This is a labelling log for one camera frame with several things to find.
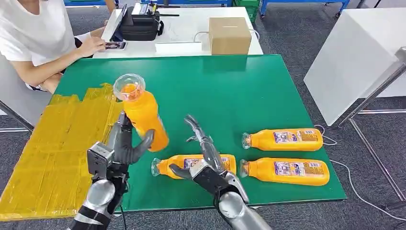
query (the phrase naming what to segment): robotic arm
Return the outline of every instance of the robotic arm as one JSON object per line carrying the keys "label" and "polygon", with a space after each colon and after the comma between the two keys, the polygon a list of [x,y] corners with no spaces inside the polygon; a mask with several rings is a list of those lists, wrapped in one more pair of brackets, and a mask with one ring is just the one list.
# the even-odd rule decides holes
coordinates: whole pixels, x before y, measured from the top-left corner
{"label": "robotic arm", "polygon": [[128,166],[138,161],[154,139],[155,131],[149,130],[143,141],[132,148],[132,128],[123,111],[110,131],[108,145],[97,142],[88,149],[88,167],[93,175],[93,184],[67,230],[107,229],[112,214],[128,191]]}
{"label": "robotic arm", "polygon": [[192,116],[187,115],[185,122],[195,133],[187,142],[199,141],[204,160],[190,169],[182,169],[176,164],[171,164],[170,169],[177,176],[192,179],[211,193],[214,196],[214,206],[233,229],[271,230],[264,219],[247,206],[249,199],[244,187],[235,174],[225,169],[211,137],[205,135]]}

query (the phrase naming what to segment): floor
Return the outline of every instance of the floor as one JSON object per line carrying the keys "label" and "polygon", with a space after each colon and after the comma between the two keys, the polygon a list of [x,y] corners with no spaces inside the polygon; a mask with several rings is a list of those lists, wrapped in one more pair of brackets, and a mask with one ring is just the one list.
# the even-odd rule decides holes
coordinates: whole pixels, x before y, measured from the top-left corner
{"label": "floor", "polygon": [[[353,0],[349,8],[359,1]],[[314,124],[325,125],[303,78],[316,57],[323,42],[334,26],[335,13],[339,4],[325,6],[320,3],[269,4],[267,16],[257,17],[256,29],[260,34],[260,44],[265,54],[281,54],[293,81],[302,97]],[[75,34],[96,29],[107,19],[105,7],[100,9],[68,9]],[[376,100],[370,108],[406,108],[405,98]],[[393,178],[406,193],[406,116],[364,115],[355,119],[371,141]],[[0,116],[0,127],[11,127],[13,121]],[[378,170],[376,163],[349,123],[343,128],[327,128],[326,135],[335,139],[338,145],[326,146],[330,158],[348,165],[358,193],[367,201],[383,205],[396,202],[397,197]],[[27,134],[0,134],[0,191],[3,190],[19,158]],[[346,191],[347,200],[340,202],[273,205],[258,209],[260,215],[275,230],[392,230],[401,223],[371,206],[361,202],[352,191],[348,174],[344,167],[334,164],[336,173]],[[406,209],[391,212],[395,216],[406,217]],[[130,230],[228,230],[230,229],[214,210],[179,212],[138,212],[126,214]],[[26,220],[0,223],[2,230],[64,230],[69,218]],[[114,218],[109,229],[123,229],[121,218]],[[405,229],[406,225],[396,227]]]}

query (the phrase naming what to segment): yellow tape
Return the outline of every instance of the yellow tape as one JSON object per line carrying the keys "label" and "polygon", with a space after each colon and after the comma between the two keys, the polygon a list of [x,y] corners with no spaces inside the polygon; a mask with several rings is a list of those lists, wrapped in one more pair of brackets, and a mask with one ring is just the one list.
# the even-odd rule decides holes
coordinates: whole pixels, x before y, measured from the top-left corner
{"label": "yellow tape", "polygon": [[77,95],[54,95],[0,198],[0,221],[76,214],[91,184],[86,150],[107,140],[122,103],[112,86]]}

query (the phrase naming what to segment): bottle cap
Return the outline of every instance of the bottle cap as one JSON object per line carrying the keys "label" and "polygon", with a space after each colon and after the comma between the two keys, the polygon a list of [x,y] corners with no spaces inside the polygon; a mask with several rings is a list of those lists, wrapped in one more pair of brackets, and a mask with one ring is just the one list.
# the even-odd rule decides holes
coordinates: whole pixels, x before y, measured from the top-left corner
{"label": "bottle cap", "polygon": [[134,101],[145,91],[145,81],[138,74],[128,73],[115,81],[113,91],[122,101]]}
{"label": "bottle cap", "polygon": [[251,135],[248,133],[243,133],[241,143],[243,148],[249,149],[251,147]]}
{"label": "bottle cap", "polygon": [[240,168],[239,168],[239,172],[240,172],[240,177],[246,177],[249,175],[249,162],[242,159],[240,160]]}
{"label": "bottle cap", "polygon": [[153,176],[158,176],[159,174],[161,174],[161,172],[160,172],[160,170],[159,170],[159,167],[158,167],[159,163],[161,163],[161,160],[158,159],[158,158],[154,158],[154,159],[152,160],[152,163],[151,163],[151,174],[152,174]]}

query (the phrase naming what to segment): orange juice bottle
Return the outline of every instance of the orange juice bottle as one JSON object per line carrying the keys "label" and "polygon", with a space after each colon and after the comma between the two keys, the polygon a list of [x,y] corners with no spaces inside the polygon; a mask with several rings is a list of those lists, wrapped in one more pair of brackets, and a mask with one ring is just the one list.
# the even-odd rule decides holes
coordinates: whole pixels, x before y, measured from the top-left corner
{"label": "orange juice bottle", "polygon": [[[229,154],[220,154],[221,160],[226,168],[236,174],[236,158],[233,155]],[[155,158],[151,163],[151,173],[153,176],[158,176],[160,174],[167,175],[173,179],[182,179],[175,175],[172,170],[169,168],[171,164],[176,164],[183,169],[188,169],[194,166],[200,159],[203,159],[202,154],[195,155],[176,155],[166,160],[160,160]]]}
{"label": "orange juice bottle", "polygon": [[242,146],[264,151],[316,151],[323,146],[323,137],[316,128],[265,129],[256,134],[243,133]]}
{"label": "orange juice bottle", "polygon": [[240,162],[240,176],[253,176],[261,181],[322,186],[330,173],[326,163],[319,160],[290,158],[261,158]]}
{"label": "orange juice bottle", "polygon": [[169,138],[158,115],[157,101],[152,93],[145,90],[144,79],[137,74],[125,74],[115,81],[113,90],[116,97],[123,101],[124,111],[141,138],[149,129],[155,130],[154,141],[148,150],[156,152],[164,149]]}

